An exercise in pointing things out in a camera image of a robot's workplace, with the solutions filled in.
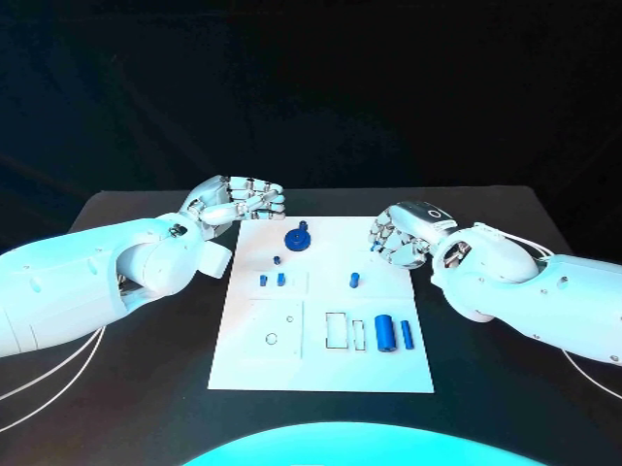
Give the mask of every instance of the black table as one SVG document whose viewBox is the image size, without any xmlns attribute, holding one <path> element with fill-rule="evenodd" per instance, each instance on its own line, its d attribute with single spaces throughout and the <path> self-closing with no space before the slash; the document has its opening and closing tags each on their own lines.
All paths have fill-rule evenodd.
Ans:
<svg viewBox="0 0 622 466">
<path fill-rule="evenodd" d="M 404 199 L 426 200 L 459 225 L 484 221 L 569 252 L 527 187 L 290 189 L 285 195 L 292 216 L 376 216 Z M 102 192 L 71 231 L 172 212 L 184 196 Z M 217 242 L 233 250 L 236 237 L 237 225 Z M 557 349 L 498 321 L 461 317 L 429 283 L 427 266 L 410 276 L 435 394 L 207 390 L 227 275 L 197 275 L 177 295 L 109 325 L 70 390 L 0 435 L 0 464 L 178 464 L 266 429 L 335 420 L 429 429 L 551 464 L 622 463 L 622 403 L 582 379 Z M 53 367 L 82 341 L 2 358 L 0 393 Z M 622 389 L 622 369 L 582 364 Z M 0 426 L 53 395 L 77 365 L 0 404 Z"/>
</svg>

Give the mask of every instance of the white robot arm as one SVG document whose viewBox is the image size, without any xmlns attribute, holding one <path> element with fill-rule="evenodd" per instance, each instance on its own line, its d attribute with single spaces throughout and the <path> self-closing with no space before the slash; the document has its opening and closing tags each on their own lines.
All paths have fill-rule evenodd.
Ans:
<svg viewBox="0 0 622 466">
<path fill-rule="evenodd" d="M 233 220 L 280 219 L 282 187 L 213 177 L 178 213 L 31 243 L 0 256 L 0 357 L 51 347 L 180 291 L 195 271 L 220 278 L 230 251 L 210 242 Z"/>
<path fill-rule="evenodd" d="M 533 258 L 512 241 L 533 247 Z M 427 203 L 391 206 L 368 241 L 393 264 L 416 268 L 432 256 L 432 284 L 471 320 L 501 319 L 524 336 L 622 366 L 622 267 L 551 255 L 482 223 L 458 229 Z"/>
</svg>

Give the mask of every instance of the white board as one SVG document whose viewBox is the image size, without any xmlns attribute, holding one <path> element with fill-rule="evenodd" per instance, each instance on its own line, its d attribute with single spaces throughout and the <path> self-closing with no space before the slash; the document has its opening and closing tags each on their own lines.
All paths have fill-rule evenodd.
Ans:
<svg viewBox="0 0 622 466">
<path fill-rule="evenodd" d="M 283 237 L 301 220 L 311 246 L 292 252 Z M 433 393 L 410 278 L 368 251 L 371 221 L 311 216 L 240 223 L 208 389 Z M 352 272 L 357 288 L 348 286 Z M 345 349 L 325 347 L 325 313 L 345 315 Z M 381 314 L 394 323 L 393 352 L 377 350 L 373 320 Z M 329 318 L 334 340 L 344 335 L 339 318 Z M 354 320 L 363 322 L 364 350 L 355 350 Z M 413 349 L 404 349 L 401 320 Z"/>
</svg>

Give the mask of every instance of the black background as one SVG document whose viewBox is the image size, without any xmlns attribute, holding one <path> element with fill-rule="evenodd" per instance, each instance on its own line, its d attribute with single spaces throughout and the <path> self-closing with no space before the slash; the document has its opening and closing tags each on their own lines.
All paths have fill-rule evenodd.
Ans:
<svg viewBox="0 0 622 466">
<path fill-rule="evenodd" d="M 0 252 L 223 174 L 524 184 L 622 263 L 622 2 L 468 3 L 0 0 Z"/>
</svg>

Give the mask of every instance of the robotic hand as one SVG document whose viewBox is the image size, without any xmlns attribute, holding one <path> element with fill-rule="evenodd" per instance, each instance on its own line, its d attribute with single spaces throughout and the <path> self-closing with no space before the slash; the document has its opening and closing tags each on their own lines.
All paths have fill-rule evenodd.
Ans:
<svg viewBox="0 0 622 466">
<path fill-rule="evenodd" d="M 210 242 L 233 220 L 282 219 L 282 187 L 213 177 L 177 214 L 31 243 L 0 256 L 0 357 L 51 347 L 174 294 L 195 271 L 220 278 L 230 251 Z"/>
<path fill-rule="evenodd" d="M 511 240 L 531 247 L 533 258 Z M 482 223 L 458 229 L 427 203 L 401 202 L 374 220 L 371 250 L 413 269 L 432 257 L 432 284 L 471 320 L 501 319 L 524 336 L 622 366 L 622 266 L 553 255 Z"/>
</svg>

